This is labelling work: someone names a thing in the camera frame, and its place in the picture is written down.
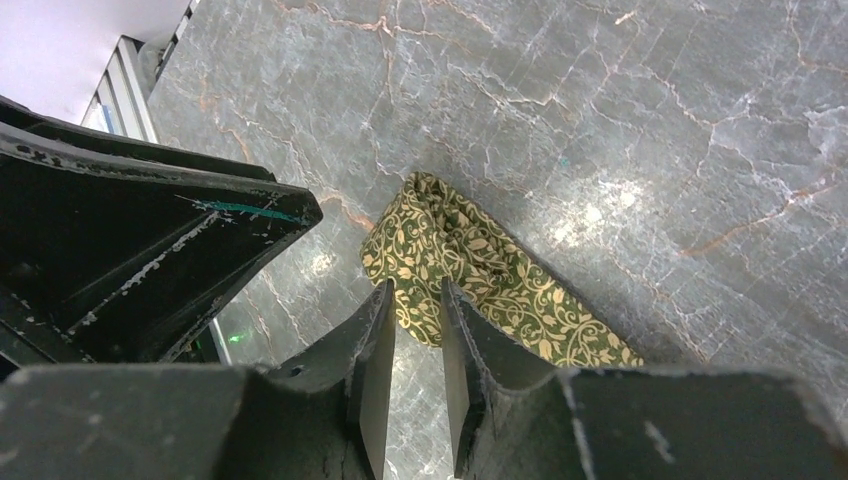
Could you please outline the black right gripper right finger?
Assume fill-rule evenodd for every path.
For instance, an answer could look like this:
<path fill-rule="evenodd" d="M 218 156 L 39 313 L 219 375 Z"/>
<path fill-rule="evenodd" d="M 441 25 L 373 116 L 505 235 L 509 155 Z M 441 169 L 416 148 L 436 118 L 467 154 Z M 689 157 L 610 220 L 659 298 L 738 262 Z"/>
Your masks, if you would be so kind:
<path fill-rule="evenodd" d="M 847 443 L 782 371 L 560 368 L 441 283 L 454 474 L 461 479 L 843 479 Z"/>

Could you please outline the green gold vine tie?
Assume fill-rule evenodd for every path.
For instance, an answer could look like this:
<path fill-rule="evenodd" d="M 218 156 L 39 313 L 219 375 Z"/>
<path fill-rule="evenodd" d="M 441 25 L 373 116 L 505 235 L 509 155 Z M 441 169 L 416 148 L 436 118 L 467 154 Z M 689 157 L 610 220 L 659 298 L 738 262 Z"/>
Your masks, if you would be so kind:
<path fill-rule="evenodd" d="M 643 358 L 480 206 L 442 179 L 411 174 L 364 240 L 373 284 L 395 284 L 396 318 L 438 347 L 441 282 L 458 285 L 492 324 L 557 366 L 637 367 Z"/>

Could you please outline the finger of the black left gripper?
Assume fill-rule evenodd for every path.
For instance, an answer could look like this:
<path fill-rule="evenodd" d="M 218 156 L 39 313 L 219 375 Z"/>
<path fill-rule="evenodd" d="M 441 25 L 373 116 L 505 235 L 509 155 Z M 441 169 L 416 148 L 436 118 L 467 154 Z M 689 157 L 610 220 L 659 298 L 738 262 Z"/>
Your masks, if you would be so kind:
<path fill-rule="evenodd" d="M 1 102 L 1 357 L 169 362 L 323 214 L 263 167 Z"/>

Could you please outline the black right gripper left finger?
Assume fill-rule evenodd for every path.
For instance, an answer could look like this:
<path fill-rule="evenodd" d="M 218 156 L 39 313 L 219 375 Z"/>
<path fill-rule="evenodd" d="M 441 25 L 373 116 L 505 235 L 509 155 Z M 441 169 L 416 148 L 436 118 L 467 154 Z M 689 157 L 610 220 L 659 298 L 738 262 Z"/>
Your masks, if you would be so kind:
<path fill-rule="evenodd" d="M 276 367 L 33 366 L 1 387 L 5 479 L 378 479 L 394 285 Z"/>

